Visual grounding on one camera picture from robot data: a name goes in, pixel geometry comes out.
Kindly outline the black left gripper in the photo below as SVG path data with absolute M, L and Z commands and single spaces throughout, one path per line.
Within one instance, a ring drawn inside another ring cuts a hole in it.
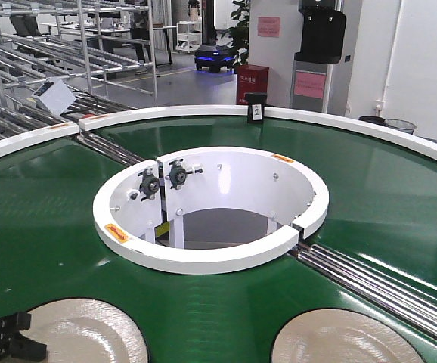
M 23 360 L 44 360 L 47 358 L 47 345 L 31 340 L 22 334 L 12 338 L 10 332 L 29 330 L 32 316 L 28 312 L 15 312 L 0 317 L 0 361 L 8 356 Z

